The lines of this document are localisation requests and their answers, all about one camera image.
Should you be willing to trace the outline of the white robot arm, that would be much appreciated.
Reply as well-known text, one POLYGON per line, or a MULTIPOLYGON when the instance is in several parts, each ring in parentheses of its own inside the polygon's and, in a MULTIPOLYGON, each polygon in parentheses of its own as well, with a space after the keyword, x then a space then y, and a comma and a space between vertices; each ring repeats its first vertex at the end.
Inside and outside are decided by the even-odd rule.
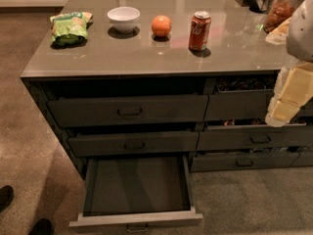
POLYGON ((313 0, 304 0, 291 16, 287 52, 297 63, 278 74, 265 117, 273 127, 288 124, 313 97, 313 0))

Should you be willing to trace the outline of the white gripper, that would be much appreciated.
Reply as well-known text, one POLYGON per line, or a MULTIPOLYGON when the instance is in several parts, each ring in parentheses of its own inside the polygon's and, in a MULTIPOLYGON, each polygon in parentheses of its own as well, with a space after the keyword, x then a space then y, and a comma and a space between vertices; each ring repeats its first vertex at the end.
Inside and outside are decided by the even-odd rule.
MULTIPOLYGON (((265 38, 267 43, 283 45, 291 19, 286 19, 265 38)), ((300 63, 291 69, 282 67, 276 82, 276 96, 269 103, 265 122, 273 127, 288 124, 313 96, 313 64, 300 63)))

